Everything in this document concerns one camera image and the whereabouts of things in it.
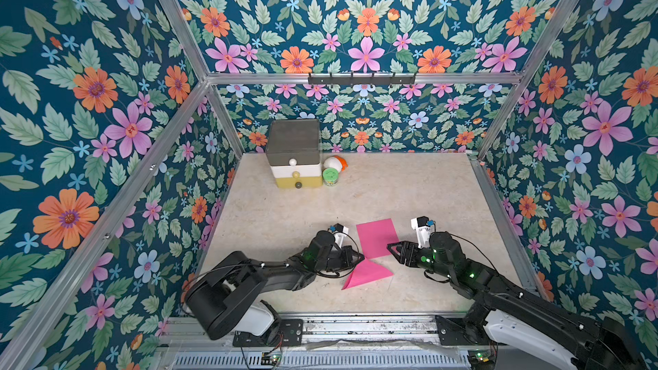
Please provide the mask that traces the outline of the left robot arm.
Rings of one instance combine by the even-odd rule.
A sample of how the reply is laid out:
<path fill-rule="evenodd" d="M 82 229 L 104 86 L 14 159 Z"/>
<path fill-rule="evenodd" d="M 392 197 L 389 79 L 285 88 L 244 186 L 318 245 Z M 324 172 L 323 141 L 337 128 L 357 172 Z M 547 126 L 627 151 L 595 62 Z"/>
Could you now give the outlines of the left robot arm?
<path fill-rule="evenodd" d="M 274 262 L 234 251 L 186 286 L 183 303 L 204 329 L 218 340 L 231 332 L 256 337 L 269 345 L 284 340 L 283 320 L 260 296 L 274 291 L 301 291 L 317 278 L 340 279 L 365 261 L 342 231 L 318 231 L 310 243 L 289 258 Z"/>

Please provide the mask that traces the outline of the pink square paper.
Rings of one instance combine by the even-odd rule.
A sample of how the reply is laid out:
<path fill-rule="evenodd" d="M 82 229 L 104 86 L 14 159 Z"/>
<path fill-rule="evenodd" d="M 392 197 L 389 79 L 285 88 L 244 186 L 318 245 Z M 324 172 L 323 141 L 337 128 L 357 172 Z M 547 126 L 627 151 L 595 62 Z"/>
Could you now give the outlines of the pink square paper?
<path fill-rule="evenodd" d="M 393 272 L 386 267 L 371 260 L 364 260 L 360 262 L 348 276 L 342 290 L 344 291 L 345 289 L 351 289 L 379 280 L 388 279 L 392 276 Z"/>

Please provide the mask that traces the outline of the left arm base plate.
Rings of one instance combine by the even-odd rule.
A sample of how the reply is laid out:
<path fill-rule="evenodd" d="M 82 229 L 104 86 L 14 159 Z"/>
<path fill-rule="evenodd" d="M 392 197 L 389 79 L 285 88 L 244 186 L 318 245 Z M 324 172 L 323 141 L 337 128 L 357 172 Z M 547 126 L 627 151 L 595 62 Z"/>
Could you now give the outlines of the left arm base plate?
<path fill-rule="evenodd" d="M 304 321 L 299 319 L 275 320 L 262 335 L 236 332 L 233 347 L 296 347 L 302 344 Z"/>

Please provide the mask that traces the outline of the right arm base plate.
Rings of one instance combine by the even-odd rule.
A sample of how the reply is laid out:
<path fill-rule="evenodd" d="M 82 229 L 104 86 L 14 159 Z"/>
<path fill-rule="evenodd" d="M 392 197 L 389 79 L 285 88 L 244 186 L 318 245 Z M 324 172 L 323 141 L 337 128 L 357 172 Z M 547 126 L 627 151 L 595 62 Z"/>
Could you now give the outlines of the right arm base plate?
<path fill-rule="evenodd" d="M 481 327 L 469 323 L 461 317 L 435 315 L 437 334 L 442 346 L 488 345 L 488 337 Z"/>

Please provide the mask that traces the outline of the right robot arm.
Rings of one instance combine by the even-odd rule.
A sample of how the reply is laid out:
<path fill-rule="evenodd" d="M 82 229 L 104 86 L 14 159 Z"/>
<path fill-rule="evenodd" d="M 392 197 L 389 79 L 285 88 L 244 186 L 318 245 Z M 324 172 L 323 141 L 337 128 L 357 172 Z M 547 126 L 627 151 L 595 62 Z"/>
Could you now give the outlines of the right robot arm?
<path fill-rule="evenodd" d="M 559 308 L 468 258 L 456 237 L 435 231 L 428 246 L 387 246 L 399 264 L 444 277 L 472 305 L 463 318 L 469 340 L 488 338 L 559 369 L 644 369 L 637 345 L 620 322 L 594 320 Z"/>

